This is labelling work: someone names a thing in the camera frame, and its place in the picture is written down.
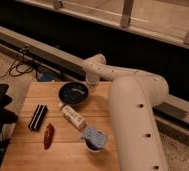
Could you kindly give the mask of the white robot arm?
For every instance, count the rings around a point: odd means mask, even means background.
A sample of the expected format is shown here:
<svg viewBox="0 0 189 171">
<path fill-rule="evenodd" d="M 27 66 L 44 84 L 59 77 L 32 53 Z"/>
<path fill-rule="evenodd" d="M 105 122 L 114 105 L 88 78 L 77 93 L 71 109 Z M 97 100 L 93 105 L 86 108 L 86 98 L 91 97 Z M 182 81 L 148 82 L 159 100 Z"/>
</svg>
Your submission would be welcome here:
<svg viewBox="0 0 189 171">
<path fill-rule="evenodd" d="M 169 94 L 167 81 L 147 71 L 110 66 L 98 54 L 83 61 L 86 83 L 109 80 L 109 114 L 120 171 L 170 171 L 153 108 Z"/>
</svg>

